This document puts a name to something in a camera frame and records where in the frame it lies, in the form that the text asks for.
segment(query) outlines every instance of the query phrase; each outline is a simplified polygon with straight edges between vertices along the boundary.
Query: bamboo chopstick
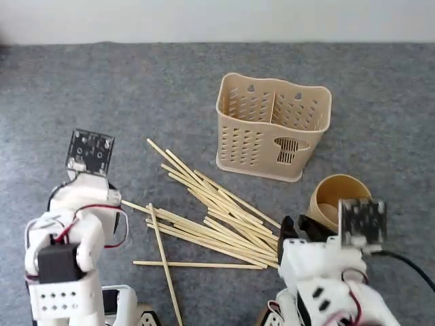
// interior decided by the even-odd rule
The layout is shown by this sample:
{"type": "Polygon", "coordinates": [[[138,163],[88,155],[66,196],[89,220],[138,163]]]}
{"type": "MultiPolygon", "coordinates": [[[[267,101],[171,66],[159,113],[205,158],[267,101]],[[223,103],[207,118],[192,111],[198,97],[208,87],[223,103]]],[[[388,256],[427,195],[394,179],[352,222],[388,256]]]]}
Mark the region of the bamboo chopstick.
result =
{"type": "Polygon", "coordinates": [[[178,308],[177,298],[175,297],[175,291],[174,291],[174,286],[172,284],[171,274],[169,273],[168,262],[166,260],[165,254],[164,254],[162,238],[160,237],[160,231],[159,231],[158,225],[157,225],[156,214],[154,212],[154,207],[152,206],[151,203],[149,204],[149,206],[150,206],[150,215],[151,215],[152,221],[154,223],[154,231],[156,232],[158,249],[160,250],[160,256],[162,256],[162,264],[163,264],[163,268],[164,268],[164,273],[166,274],[166,279],[168,281],[169,292],[171,292],[171,299],[172,299],[172,303],[174,305],[175,315],[177,316],[178,325],[183,326],[183,321],[181,319],[181,314],[180,314],[179,308],[178,308]]]}
{"type": "Polygon", "coordinates": [[[273,240],[275,240],[275,239],[278,240],[278,237],[276,235],[274,235],[274,234],[268,233],[267,231],[264,231],[263,229],[256,228],[252,224],[248,224],[246,222],[239,221],[239,220],[237,220],[234,217],[231,217],[229,215],[225,216],[225,214],[217,212],[216,210],[209,209],[209,214],[213,214],[213,216],[218,218],[218,219],[223,219],[224,221],[228,221],[229,220],[229,221],[232,221],[232,222],[234,222],[236,224],[239,224],[240,226],[242,226],[244,228],[247,228],[247,229],[250,229],[250,230],[254,231],[255,233],[258,234],[258,236],[262,234],[262,235],[264,235],[267,238],[271,238],[273,240]]]}
{"type": "Polygon", "coordinates": [[[155,144],[151,139],[147,139],[147,142],[153,147],[161,156],[163,156],[168,162],[170,162],[181,174],[183,174],[186,178],[191,179],[193,183],[196,183],[195,179],[193,179],[176,161],[168,156],[163,150],[155,144]]]}
{"type": "Polygon", "coordinates": [[[121,200],[121,204],[131,207],[132,209],[137,209],[138,211],[142,211],[144,213],[150,214],[150,210],[145,207],[139,206],[138,204],[133,204],[132,202],[127,202],[126,200],[121,200]]]}
{"type": "MultiPolygon", "coordinates": [[[[144,261],[133,260],[133,265],[143,266],[163,266],[161,261],[144,261]]],[[[170,267],[196,267],[196,268],[236,268],[242,270],[262,270],[263,268],[256,265],[247,264],[217,264],[217,263],[190,263],[184,261],[168,261],[170,267]]]]}
{"type": "Polygon", "coordinates": [[[273,219],[271,219],[270,217],[268,217],[264,213],[260,212],[258,209],[256,209],[255,207],[251,206],[250,204],[248,204],[243,199],[240,199],[239,197],[237,197],[233,193],[229,192],[227,189],[225,189],[221,185],[217,184],[215,181],[213,181],[210,178],[206,177],[203,173],[201,173],[201,172],[199,172],[197,170],[194,170],[194,173],[197,174],[198,176],[200,176],[201,178],[203,178],[204,180],[206,180],[207,182],[209,182],[212,186],[214,186],[214,187],[216,187],[218,189],[221,189],[225,194],[229,195],[232,199],[234,199],[237,202],[241,203],[244,207],[246,207],[250,211],[254,212],[258,216],[262,217],[265,221],[268,221],[270,224],[272,224],[276,228],[279,228],[279,229],[281,228],[281,226],[279,225],[278,222],[274,221],[273,219]]]}
{"type": "Polygon", "coordinates": [[[264,249],[257,248],[255,246],[250,245],[248,242],[243,242],[243,241],[240,241],[239,239],[231,238],[230,236],[227,236],[227,235],[220,233],[220,232],[216,232],[213,229],[207,228],[201,224],[197,224],[193,221],[190,221],[189,219],[185,219],[185,218],[177,216],[175,214],[168,214],[169,212],[164,212],[164,213],[163,212],[164,212],[164,210],[157,210],[158,216],[160,218],[166,219],[166,220],[173,222],[173,223],[179,223],[179,224],[188,226],[189,228],[195,229],[200,234],[210,236],[216,240],[226,242],[229,245],[233,245],[235,247],[239,247],[239,246],[249,247],[250,249],[253,249],[255,251],[259,251],[261,253],[266,253],[266,254],[268,253],[264,249]]]}
{"type": "MultiPolygon", "coordinates": [[[[149,228],[154,228],[154,225],[152,225],[152,224],[147,224],[147,226],[149,228]]],[[[231,256],[231,257],[234,257],[234,258],[238,258],[238,259],[243,260],[243,261],[247,261],[248,263],[260,266],[262,268],[266,268],[267,267],[267,265],[264,264],[264,263],[260,263],[259,261],[256,261],[254,259],[251,259],[251,258],[248,258],[248,257],[244,257],[244,256],[239,255],[237,253],[233,253],[231,251],[227,251],[225,249],[221,249],[221,248],[218,248],[216,246],[207,244],[207,243],[205,243],[205,242],[203,242],[201,240],[197,240],[197,239],[195,239],[195,238],[193,238],[191,236],[184,236],[182,234],[179,234],[178,232],[174,232],[174,231],[170,231],[170,230],[165,230],[165,229],[161,229],[161,231],[163,233],[169,234],[169,235],[174,236],[176,238],[180,238],[180,239],[183,239],[183,240],[186,240],[186,241],[189,241],[189,242],[193,242],[193,243],[195,243],[195,244],[197,244],[199,246],[202,246],[202,247],[214,250],[214,251],[218,251],[220,253],[224,253],[225,255],[228,255],[228,256],[231,256]]]]}
{"type": "Polygon", "coordinates": [[[189,169],[187,165],[185,165],[172,151],[169,149],[166,150],[166,154],[168,154],[174,161],[176,161],[199,185],[208,189],[207,183],[203,182],[203,180],[195,175],[192,170],[189,169]]]}
{"type": "Polygon", "coordinates": [[[211,219],[210,217],[206,216],[204,218],[203,223],[205,225],[208,225],[210,228],[213,228],[216,231],[225,233],[227,236],[233,236],[235,238],[238,238],[239,240],[242,240],[243,242],[249,242],[247,239],[245,239],[242,236],[239,236],[236,232],[231,231],[230,229],[223,226],[221,223],[215,221],[214,219],[211,219]]]}
{"type": "MultiPolygon", "coordinates": [[[[154,227],[153,224],[147,224],[147,225],[151,228],[154,227]]],[[[263,255],[261,253],[256,253],[256,252],[249,250],[249,249],[242,249],[242,248],[233,247],[233,246],[231,246],[229,244],[225,244],[221,241],[207,239],[207,238],[201,238],[199,236],[191,235],[191,234],[189,234],[185,231],[182,231],[182,230],[176,230],[175,228],[172,228],[172,227],[167,226],[165,224],[158,223],[158,227],[161,229],[162,232],[165,232],[165,230],[172,231],[173,233],[177,234],[176,237],[178,237],[178,238],[183,238],[183,236],[186,238],[193,238],[193,239],[201,241],[202,243],[207,244],[209,246],[213,246],[213,247],[219,248],[221,250],[231,252],[233,254],[242,255],[243,257],[249,257],[251,259],[259,261],[260,263],[269,265],[269,266],[274,267],[274,268],[277,267],[276,263],[278,262],[278,259],[276,257],[271,257],[270,255],[263,255]]]]}
{"type": "MultiPolygon", "coordinates": [[[[190,187],[191,189],[193,189],[196,193],[201,194],[205,197],[207,197],[210,200],[213,200],[216,204],[220,204],[223,205],[227,210],[231,211],[233,210],[234,212],[237,212],[237,207],[231,205],[231,203],[225,201],[225,199],[221,198],[218,196],[218,194],[212,194],[210,191],[206,190],[206,189],[201,189],[200,187],[196,186],[195,184],[181,178],[179,175],[173,174],[173,173],[169,173],[169,176],[172,179],[175,179],[177,181],[179,181],[180,183],[184,184],[187,187],[190,187]]],[[[255,220],[257,223],[261,224],[262,221],[260,221],[259,219],[257,219],[256,217],[252,216],[252,215],[248,215],[248,214],[244,214],[244,212],[240,209],[240,214],[243,214],[243,216],[246,216],[247,218],[252,218],[253,220],[255,220]]],[[[269,229],[267,228],[262,228],[263,231],[267,232],[267,233],[272,233],[269,229]]]]}

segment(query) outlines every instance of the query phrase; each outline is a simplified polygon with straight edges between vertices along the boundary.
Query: plastic cup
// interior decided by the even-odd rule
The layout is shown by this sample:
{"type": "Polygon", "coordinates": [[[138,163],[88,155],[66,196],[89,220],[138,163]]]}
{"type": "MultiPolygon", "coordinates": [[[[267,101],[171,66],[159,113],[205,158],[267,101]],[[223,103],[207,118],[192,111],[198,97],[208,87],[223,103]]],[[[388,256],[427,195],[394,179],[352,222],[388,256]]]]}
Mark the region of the plastic cup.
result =
{"type": "Polygon", "coordinates": [[[368,188],[350,175],[330,175],[315,188],[306,216],[338,231],[338,200],[370,198],[368,188]]]}

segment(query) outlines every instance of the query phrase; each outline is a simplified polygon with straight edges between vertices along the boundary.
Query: gray carpet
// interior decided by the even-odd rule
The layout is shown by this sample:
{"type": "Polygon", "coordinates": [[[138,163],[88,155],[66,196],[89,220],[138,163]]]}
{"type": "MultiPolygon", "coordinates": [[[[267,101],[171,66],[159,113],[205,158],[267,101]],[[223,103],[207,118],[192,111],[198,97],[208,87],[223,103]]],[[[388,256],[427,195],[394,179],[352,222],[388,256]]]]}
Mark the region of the gray carpet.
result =
{"type": "MultiPolygon", "coordinates": [[[[1,325],[30,325],[23,281],[25,223],[41,215],[63,181],[71,131],[116,136],[110,181],[124,198],[201,221],[205,207],[159,168],[145,139],[281,221],[305,211],[322,178],[349,173],[389,203],[389,249],[435,276],[435,45],[190,44],[31,46],[0,53],[1,325]],[[332,123],[295,183],[225,173],[215,166],[222,76],[230,71],[324,85],[332,123]]],[[[131,233],[100,259],[104,285],[129,284],[175,325],[162,268],[145,217],[130,214],[131,233]]],[[[164,236],[171,261],[237,262],[164,236]]],[[[371,284],[403,325],[433,325],[434,294],[410,268],[372,258],[371,284]]],[[[277,271],[172,268],[185,325],[252,325],[284,287],[277,271]]]]}

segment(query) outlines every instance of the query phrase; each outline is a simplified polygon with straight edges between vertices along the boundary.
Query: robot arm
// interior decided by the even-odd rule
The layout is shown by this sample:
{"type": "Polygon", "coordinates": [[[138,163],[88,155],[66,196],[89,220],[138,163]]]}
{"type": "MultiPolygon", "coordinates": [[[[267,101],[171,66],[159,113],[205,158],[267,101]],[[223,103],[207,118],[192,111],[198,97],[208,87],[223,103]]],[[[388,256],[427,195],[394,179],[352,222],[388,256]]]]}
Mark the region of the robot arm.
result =
{"type": "Polygon", "coordinates": [[[278,272],[287,288],[278,293],[279,308],[262,325],[399,325],[366,284],[362,260],[362,252],[380,250],[386,236],[384,203],[345,201],[339,207],[338,236],[326,242],[299,239],[292,220],[284,219],[278,272]]]}
{"type": "Polygon", "coordinates": [[[103,248],[120,245],[108,245],[120,215],[126,219],[124,240],[128,234],[121,195],[106,178],[113,142],[102,134],[73,132],[71,180],[52,192],[48,211],[26,227],[26,280],[38,326],[130,326],[140,318],[135,292],[126,285],[102,288],[96,270],[103,248]]]}

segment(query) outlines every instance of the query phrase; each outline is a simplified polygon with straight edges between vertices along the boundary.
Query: circuit board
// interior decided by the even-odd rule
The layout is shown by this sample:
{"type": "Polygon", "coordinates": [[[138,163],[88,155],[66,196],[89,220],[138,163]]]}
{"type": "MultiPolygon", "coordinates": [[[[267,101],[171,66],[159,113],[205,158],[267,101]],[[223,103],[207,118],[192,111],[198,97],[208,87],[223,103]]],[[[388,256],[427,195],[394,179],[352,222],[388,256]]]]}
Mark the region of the circuit board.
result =
{"type": "Polygon", "coordinates": [[[340,200],[338,213],[342,246],[376,246],[387,239],[387,205],[383,201],[340,200]]]}
{"type": "Polygon", "coordinates": [[[115,137],[97,132],[76,129],[71,135],[67,168],[96,175],[106,175],[109,170],[115,137]]]}

